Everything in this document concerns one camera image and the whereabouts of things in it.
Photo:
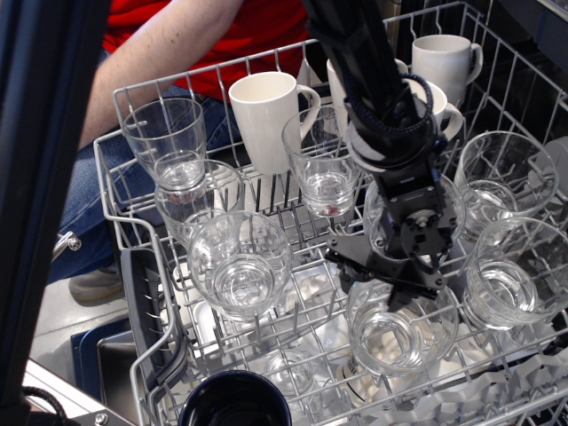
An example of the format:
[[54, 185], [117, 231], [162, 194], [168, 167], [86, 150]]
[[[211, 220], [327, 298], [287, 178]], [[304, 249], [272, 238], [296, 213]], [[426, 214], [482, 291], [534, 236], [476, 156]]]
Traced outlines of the person's bare forearm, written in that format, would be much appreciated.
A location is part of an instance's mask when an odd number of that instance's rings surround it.
[[185, 72], [232, 25], [241, 1], [171, 1], [97, 69], [77, 148], [118, 124], [117, 89]]

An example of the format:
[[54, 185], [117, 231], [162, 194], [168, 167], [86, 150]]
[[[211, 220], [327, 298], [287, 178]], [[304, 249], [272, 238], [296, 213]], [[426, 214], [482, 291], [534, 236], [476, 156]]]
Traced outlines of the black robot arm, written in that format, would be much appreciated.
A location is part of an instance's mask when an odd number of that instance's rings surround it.
[[433, 100], [414, 95], [414, 76], [399, 72], [376, 1], [307, 1], [304, 9], [346, 94], [351, 158], [383, 201], [382, 247], [365, 236], [335, 237], [327, 259], [339, 266], [344, 290], [356, 281], [389, 283], [391, 312], [435, 299], [446, 285], [439, 263], [452, 247], [457, 215], [438, 171], [447, 140]]

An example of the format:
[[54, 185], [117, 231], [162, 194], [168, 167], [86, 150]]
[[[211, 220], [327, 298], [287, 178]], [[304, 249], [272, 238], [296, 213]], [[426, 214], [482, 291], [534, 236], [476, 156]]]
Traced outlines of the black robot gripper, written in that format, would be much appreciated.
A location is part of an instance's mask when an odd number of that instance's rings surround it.
[[388, 311], [397, 312], [420, 296], [435, 299], [447, 286], [439, 272], [425, 272], [416, 259], [375, 253], [367, 237], [331, 237], [325, 258], [336, 264], [341, 289], [349, 293], [356, 282], [380, 280], [392, 285]]

